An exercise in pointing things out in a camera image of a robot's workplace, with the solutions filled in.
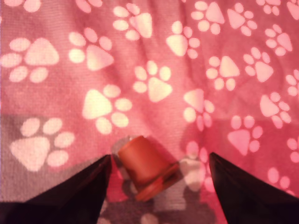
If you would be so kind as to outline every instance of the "small cylindrical object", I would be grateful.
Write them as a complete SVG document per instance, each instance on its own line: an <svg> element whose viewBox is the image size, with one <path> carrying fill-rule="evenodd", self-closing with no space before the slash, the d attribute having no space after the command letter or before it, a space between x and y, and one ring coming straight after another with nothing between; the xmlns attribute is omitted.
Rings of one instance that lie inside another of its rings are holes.
<svg viewBox="0 0 299 224"><path fill-rule="evenodd" d="M138 201L151 199L181 179L179 165L169 163L143 136L124 145L118 155L138 191Z"/></svg>

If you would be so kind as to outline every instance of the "pink fabric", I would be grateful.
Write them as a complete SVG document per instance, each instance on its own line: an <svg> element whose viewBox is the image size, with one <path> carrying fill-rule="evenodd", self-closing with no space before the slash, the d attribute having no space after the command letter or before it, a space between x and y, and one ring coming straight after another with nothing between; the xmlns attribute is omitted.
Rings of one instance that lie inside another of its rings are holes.
<svg viewBox="0 0 299 224"><path fill-rule="evenodd" d="M225 223L210 152L298 196L296 0L1 3L2 200L128 135L155 139L185 177L140 204L114 164L101 223Z"/></svg>

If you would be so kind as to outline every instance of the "white paw print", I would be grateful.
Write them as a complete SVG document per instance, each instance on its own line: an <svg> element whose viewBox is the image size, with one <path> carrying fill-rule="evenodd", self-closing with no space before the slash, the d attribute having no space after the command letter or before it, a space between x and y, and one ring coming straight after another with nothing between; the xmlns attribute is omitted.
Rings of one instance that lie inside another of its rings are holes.
<svg viewBox="0 0 299 224"><path fill-rule="evenodd" d="M233 116L231 119L231 127L235 129L228 133L229 142L242 154L247 155L248 149L251 152L256 152L260 148L258 139L263 134L261 126L254 126L255 120L251 116L246 116L243 119L245 128L241 128L242 120L240 116Z"/></svg>
<svg viewBox="0 0 299 224"><path fill-rule="evenodd" d="M235 79L240 75L239 68L229 56L223 56L221 61L218 57L213 56L209 59L209 64L213 68L206 71L206 76L209 79L215 79L214 87L216 90L222 90L224 87L224 80L227 90L232 91L235 88Z"/></svg>
<svg viewBox="0 0 299 224"><path fill-rule="evenodd" d="M297 96L299 97L299 70L294 70L294 75L287 75L285 77L288 84L291 86L288 88L288 93L290 96Z"/></svg>
<svg viewBox="0 0 299 224"><path fill-rule="evenodd" d="M180 161L184 181L192 191L198 191L202 185L207 191L215 192L208 162L207 150L199 150L197 142L190 141L186 146L186 157Z"/></svg>
<svg viewBox="0 0 299 224"><path fill-rule="evenodd" d="M163 66L159 69L159 77L155 77L158 73L157 64L154 61L148 61L146 67L147 72L141 66L135 67L135 76L138 81L134 83L133 89L138 93L148 91L150 101L157 103L172 93L172 86L166 83L171 77L171 70Z"/></svg>
<svg viewBox="0 0 299 224"><path fill-rule="evenodd" d="M259 6L263 6L263 11L266 14L279 15L280 0L256 0L256 2Z"/></svg>
<svg viewBox="0 0 299 224"><path fill-rule="evenodd" d="M289 138L287 141L287 146L293 150L290 155L291 161L294 163L299 162L299 136L298 139Z"/></svg>
<svg viewBox="0 0 299 224"><path fill-rule="evenodd" d="M96 128L101 134L110 134L112 124L119 128L128 126L129 119L123 113L131 110L132 103L127 98L119 98L121 90L118 86L108 84L103 94L98 90L89 90L85 96L82 115L85 119L97 119Z"/></svg>
<svg viewBox="0 0 299 224"><path fill-rule="evenodd" d="M29 13L34 13L39 10L42 4L40 0L4 0L4 3L10 7L16 7L23 4L24 9Z"/></svg>
<svg viewBox="0 0 299 224"><path fill-rule="evenodd" d="M269 48L275 49L275 54L277 56L283 56L287 51L292 51L292 43L290 37L287 33L282 33L282 29L279 25L274 24L273 29L266 29L266 35L270 38L266 41L266 45Z"/></svg>
<svg viewBox="0 0 299 224"><path fill-rule="evenodd" d="M260 108L265 117L272 118L273 124L278 129L282 128L283 122L287 124L291 122L291 117L287 113L290 107L287 103L281 101L280 94L277 92L271 93L270 98L267 95L262 95Z"/></svg>
<svg viewBox="0 0 299 224"><path fill-rule="evenodd" d="M146 213L141 217L140 224L159 224L159 219L153 214Z"/></svg>
<svg viewBox="0 0 299 224"><path fill-rule="evenodd" d="M59 118L50 118L46 121L41 129L42 133L38 133L40 124L38 118L25 120L20 128L24 138L18 139L10 145L13 156L28 171L32 172L39 171L45 161L51 167L64 165L69 159L69 154L63 149L69 147L75 140L75 135L72 132L58 133L63 126L63 122ZM54 134L57 136L52 143L49 138Z"/></svg>
<svg viewBox="0 0 299 224"><path fill-rule="evenodd" d="M275 167L268 170L268 180L274 187L280 188L290 195L295 196L294 192L289 190L291 183L290 178L288 176L280 177L280 174Z"/></svg>
<svg viewBox="0 0 299 224"><path fill-rule="evenodd" d="M76 4L83 12L90 13L92 11L90 5L99 8L103 2L101 0L76 0Z"/></svg>
<svg viewBox="0 0 299 224"><path fill-rule="evenodd" d="M244 7L241 3L236 3L234 10L228 9L229 23L233 29L238 29L239 27L241 27L241 32L245 36L251 36L251 30L257 29L257 24L251 20L253 18L253 12L243 12Z"/></svg>
<svg viewBox="0 0 299 224"><path fill-rule="evenodd" d="M256 75L261 83L267 81L272 76L274 70L268 65L270 57L266 52L261 53L259 49L253 47L251 48L251 55L245 54L243 59L248 64L245 71L249 76Z"/></svg>
<svg viewBox="0 0 299 224"><path fill-rule="evenodd" d="M86 52L78 48L70 50L69 59L73 63L81 63L86 58L88 69L91 71L97 71L111 65L114 62L114 58L107 53L107 51L112 48L112 42L108 37L102 36L98 38L96 32L91 28L84 29L84 36L78 32L71 32L69 34L70 42L77 47L86 46L85 39L90 42L87 45Z"/></svg>
<svg viewBox="0 0 299 224"><path fill-rule="evenodd" d="M54 65L59 61L57 51L44 38L39 38L33 43L26 38L16 38L9 43L9 47L14 52L4 54L1 57L1 66L14 68L9 75L11 82L20 82L30 73L30 81L40 83L46 79L49 73L49 70L44 66ZM35 68L29 72L28 66Z"/></svg>
<svg viewBox="0 0 299 224"><path fill-rule="evenodd" d="M126 38L131 41L139 40L140 35L150 38L153 33L151 15L140 13L140 8L132 3L127 3L126 7L117 6L113 9L114 15L121 18L113 22L113 27L119 31L126 30ZM134 29L129 29L129 23L124 18L128 19Z"/></svg>
<svg viewBox="0 0 299 224"><path fill-rule="evenodd" d="M224 17L222 12L216 2L212 2L209 6L204 1L197 1L195 3L195 8L198 11L191 13L191 17L194 20L199 20L198 29L202 32L206 32L209 29L211 33L217 35L220 33L220 25L224 23Z"/></svg>
<svg viewBox="0 0 299 224"><path fill-rule="evenodd" d="M188 123L196 121L197 128L200 131L204 130L204 127L212 126L212 118L210 113L213 113L215 107L209 100L204 100L204 92L201 89L195 89L187 92L184 95L184 101L190 106L184 110L184 119Z"/></svg>
<svg viewBox="0 0 299 224"><path fill-rule="evenodd" d="M295 20L299 20L299 0L288 1L286 6Z"/></svg>
<svg viewBox="0 0 299 224"><path fill-rule="evenodd" d="M197 58L198 53L194 48L199 47L200 41L198 38L192 37L192 29L190 27L184 27L183 29L180 21L175 21L171 29L174 35L167 37L166 43L172 52L177 56L184 56L187 52L191 59Z"/></svg>

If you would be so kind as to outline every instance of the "patterned cloth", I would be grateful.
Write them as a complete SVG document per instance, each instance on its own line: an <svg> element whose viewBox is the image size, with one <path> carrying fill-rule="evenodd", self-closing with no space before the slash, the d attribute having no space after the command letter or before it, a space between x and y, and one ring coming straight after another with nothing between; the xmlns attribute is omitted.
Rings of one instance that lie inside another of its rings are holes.
<svg viewBox="0 0 299 224"><path fill-rule="evenodd" d="M0 26L2 200L128 135L185 177L140 203L114 162L99 223L226 223L210 152L299 195L299 1L2 0Z"/></svg>

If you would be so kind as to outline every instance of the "paw print pattern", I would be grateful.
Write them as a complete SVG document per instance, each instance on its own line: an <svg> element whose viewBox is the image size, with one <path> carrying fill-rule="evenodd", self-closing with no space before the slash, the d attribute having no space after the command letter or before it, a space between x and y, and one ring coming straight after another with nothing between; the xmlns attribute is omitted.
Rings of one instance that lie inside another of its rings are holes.
<svg viewBox="0 0 299 224"><path fill-rule="evenodd" d="M286 6L295 20L299 20L299 0L288 1Z"/></svg>
<svg viewBox="0 0 299 224"><path fill-rule="evenodd" d="M274 15L279 15L280 0L256 0L259 6L263 6L263 11L266 14L273 13Z"/></svg>
<svg viewBox="0 0 299 224"><path fill-rule="evenodd" d="M292 51L292 43L290 37L287 33L282 33L282 29L279 25L274 24L273 29L265 30L266 36L269 37L266 41L266 45L269 48L275 49L275 54L277 56L283 56L287 51Z"/></svg>
<svg viewBox="0 0 299 224"><path fill-rule="evenodd" d="M59 61L58 52L44 38L38 38L33 43L26 38L16 38L9 43L9 47L13 53L1 57L1 66L13 68L9 75L11 82L20 82L30 73L30 81L40 83L48 76L49 70L46 66L54 65Z"/></svg>
<svg viewBox="0 0 299 224"><path fill-rule="evenodd" d="M23 7L27 12L34 13L39 10L42 3L40 0L4 0L4 4L10 7L17 7L23 4Z"/></svg>
<svg viewBox="0 0 299 224"><path fill-rule="evenodd" d="M265 117L271 117L276 128L280 129L283 122L289 124L291 117L287 113L290 107L287 103L281 101L280 94L273 92L270 98L267 95L262 95L260 101L261 112Z"/></svg>
<svg viewBox="0 0 299 224"><path fill-rule="evenodd" d="M75 140L75 135L72 132L58 133L63 126L63 122L59 118L50 118L44 123L41 130L43 136L38 133L40 124L38 118L25 120L20 128L24 138L18 139L10 145L12 155L31 172L39 171L45 161L50 167L64 165L69 159L69 155L64 149ZM54 143L50 141L51 136L54 137Z"/></svg>
<svg viewBox="0 0 299 224"><path fill-rule="evenodd" d="M198 20L198 29L206 32L209 29L211 33L217 35L220 33L221 28L219 24L224 23L223 14L216 2L212 2L209 6L204 1L197 1L195 3L197 11L191 13L194 20Z"/></svg>
<svg viewBox="0 0 299 224"><path fill-rule="evenodd" d="M239 68L229 56L223 56L221 61L218 57L213 56L209 59L209 64L212 68L206 71L206 76L209 79L215 79L214 87L216 90L222 90L224 80L227 90L232 91L235 88L235 79L240 75Z"/></svg>
<svg viewBox="0 0 299 224"><path fill-rule="evenodd" d="M267 81L272 76L274 70L268 65L270 57L266 52L261 53L259 49L253 47L251 48L251 55L245 54L243 59L247 64L245 71L249 76L256 75L261 83Z"/></svg>
<svg viewBox="0 0 299 224"><path fill-rule="evenodd" d="M245 128L241 128L242 120L240 116L233 116L231 119L231 127L235 129L228 134L229 142L244 156L247 155L248 149L251 152L257 152L260 148L258 139L263 134L261 126L254 126L255 120L251 116L243 119Z"/></svg>
<svg viewBox="0 0 299 224"><path fill-rule="evenodd" d="M166 39L166 43L172 52L177 56L184 56L187 52L187 55L191 59L197 58L198 53L194 48L199 47L200 41L192 37L192 29L190 27L184 27L183 29L183 25L180 21L175 21L171 29L174 35L169 36Z"/></svg>
<svg viewBox="0 0 299 224"><path fill-rule="evenodd" d="M294 163L299 162L299 136L298 139L289 138L287 141L287 146L293 152L290 155L291 161Z"/></svg>
<svg viewBox="0 0 299 224"><path fill-rule="evenodd" d="M86 39L90 42L85 52L78 48L71 49L69 52L70 61L81 63L86 58L87 67L91 71L98 71L114 62L114 58L107 53L112 48L112 42L108 37L102 36L98 38L96 32L91 28L84 29L84 36L78 32L69 34L70 42L77 47L86 46Z"/></svg>
<svg viewBox="0 0 299 224"><path fill-rule="evenodd" d="M85 13L90 13L92 11L92 7L101 7L103 2L101 0L76 0L76 4Z"/></svg>
<svg viewBox="0 0 299 224"><path fill-rule="evenodd" d="M280 188L286 193L295 196L294 192L289 190L291 183L290 178L288 176L280 177L280 174L275 167L272 167L268 170L268 180L274 187Z"/></svg>
<svg viewBox="0 0 299 224"><path fill-rule="evenodd" d="M160 102L172 93L172 86L166 83L171 77L171 70L167 66L158 69L154 61L148 61L146 67L147 71L141 66L135 67L135 76L138 81L134 83L133 89L138 93L147 91L150 101Z"/></svg>
<svg viewBox="0 0 299 224"><path fill-rule="evenodd" d="M201 89L195 89L187 92L184 95L184 101L190 106L184 110L184 119L188 123L196 121L197 128L200 131L204 130L204 127L212 126L212 118L210 113L213 113L215 107L212 102L204 100L204 92Z"/></svg>
<svg viewBox="0 0 299 224"><path fill-rule="evenodd" d="M240 28L242 34L244 34L245 36L251 36L251 31L253 29L257 29L257 24L251 20L254 16L253 12L243 12L244 7L241 3L236 3L234 10L228 9L229 24L233 29Z"/></svg>
<svg viewBox="0 0 299 224"><path fill-rule="evenodd" d="M187 144L186 157L180 161L180 169L190 190L198 191L204 185L207 191L215 192L207 150L204 147L199 150L195 141Z"/></svg>
<svg viewBox="0 0 299 224"><path fill-rule="evenodd" d="M126 30L125 36L131 41L139 40L140 36L150 38L153 32L151 15L140 13L140 8L132 3L127 3L126 7L117 6L113 9L114 15L120 18L113 22L113 27L119 31Z"/></svg>
<svg viewBox="0 0 299 224"><path fill-rule="evenodd" d="M119 98L121 90L118 86L108 84L103 94L98 90L89 90L85 96L82 115L85 119L97 119L97 130L101 134L110 134L112 124L119 128L128 126L129 119L123 112L131 110L132 103L127 98Z"/></svg>
<svg viewBox="0 0 299 224"><path fill-rule="evenodd" d="M287 75L285 77L288 84L291 86L288 88L288 93L290 96L299 96L299 71L297 69L294 70L294 75Z"/></svg>

